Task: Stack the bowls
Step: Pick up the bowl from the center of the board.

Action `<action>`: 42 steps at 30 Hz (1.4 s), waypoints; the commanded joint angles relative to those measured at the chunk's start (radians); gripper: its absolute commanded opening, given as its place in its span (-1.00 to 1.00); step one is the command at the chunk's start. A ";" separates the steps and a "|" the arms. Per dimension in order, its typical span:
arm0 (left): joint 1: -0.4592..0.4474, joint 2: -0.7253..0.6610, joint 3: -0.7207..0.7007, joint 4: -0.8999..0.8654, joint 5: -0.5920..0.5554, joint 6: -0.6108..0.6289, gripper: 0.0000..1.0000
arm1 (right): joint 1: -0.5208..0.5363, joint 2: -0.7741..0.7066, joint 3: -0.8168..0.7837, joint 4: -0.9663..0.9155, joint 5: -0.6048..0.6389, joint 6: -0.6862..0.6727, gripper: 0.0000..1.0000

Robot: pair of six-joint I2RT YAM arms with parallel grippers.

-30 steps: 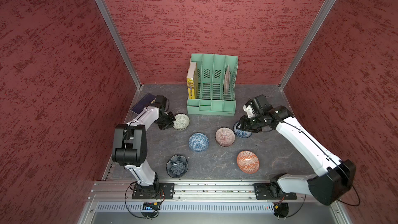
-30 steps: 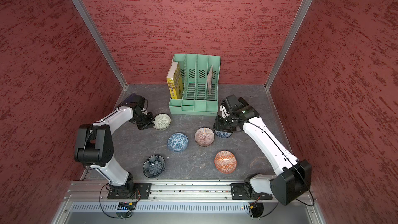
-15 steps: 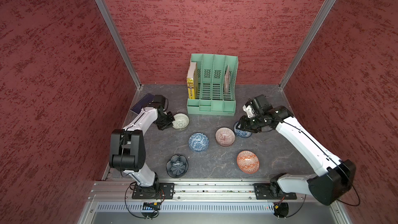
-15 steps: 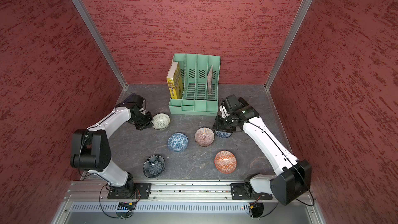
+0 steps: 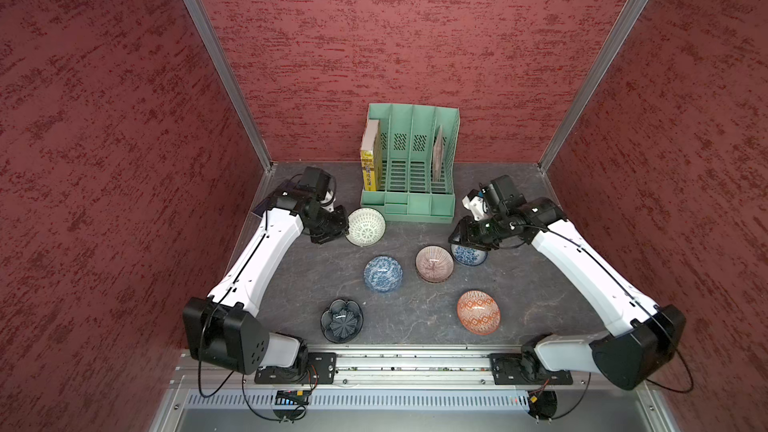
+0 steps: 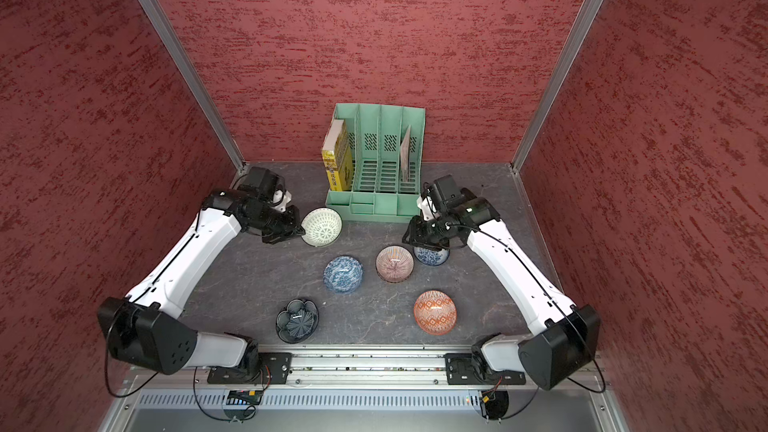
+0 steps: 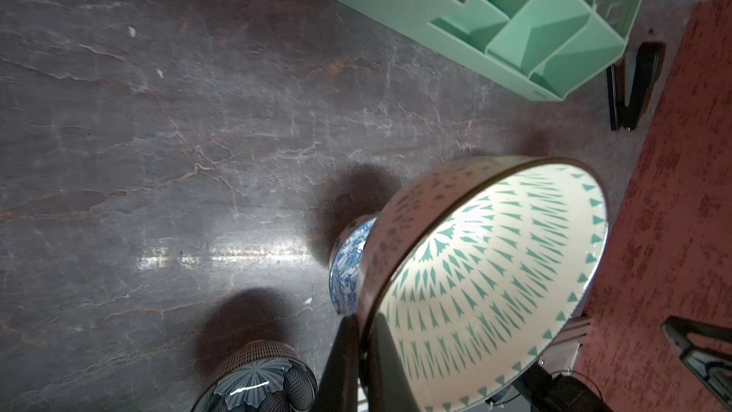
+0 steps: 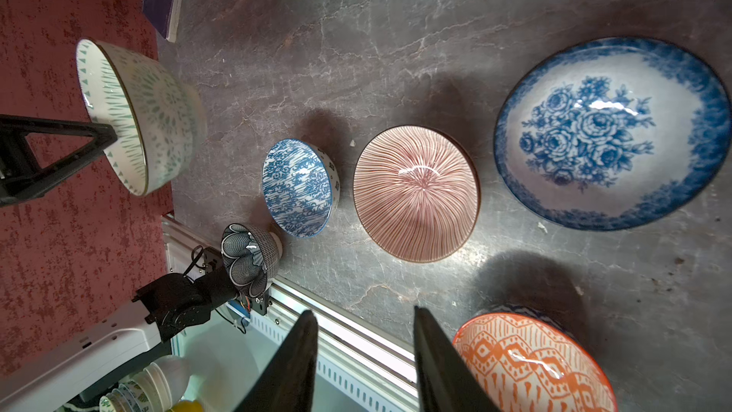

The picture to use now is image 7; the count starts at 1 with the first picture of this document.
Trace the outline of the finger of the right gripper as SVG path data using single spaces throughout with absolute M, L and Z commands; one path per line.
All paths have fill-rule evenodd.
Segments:
M 701 348 L 689 337 L 690 334 L 695 334 L 722 343 L 731 343 L 731 329 L 674 316 L 668 317 L 661 329 L 679 351 L 680 361 L 722 406 L 731 406 L 731 355 Z

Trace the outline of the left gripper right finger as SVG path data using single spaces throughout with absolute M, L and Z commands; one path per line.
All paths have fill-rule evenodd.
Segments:
M 383 314 L 375 316 L 362 345 L 362 388 L 370 411 L 419 411 Z

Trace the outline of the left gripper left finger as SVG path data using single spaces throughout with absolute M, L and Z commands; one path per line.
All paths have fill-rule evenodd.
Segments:
M 360 375 L 360 332 L 355 315 L 344 317 L 327 360 L 314 412 L 356 412 Z

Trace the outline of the dark flower pattern bowl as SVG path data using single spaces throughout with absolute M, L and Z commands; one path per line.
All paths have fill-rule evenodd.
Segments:
M 213 375 L 194 411 L 309 411 L 318 381 L 295 350 L 258 340 L 234 352 Z

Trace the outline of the white green triangle bowl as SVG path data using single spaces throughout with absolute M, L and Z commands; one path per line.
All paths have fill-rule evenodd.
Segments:
M 570 158 L 440 164 L 377 215 L 358 277 L 360 339 L 388 327 L 422 411 L 503 389 L 558 337 L 608 236 L 597 172 Z

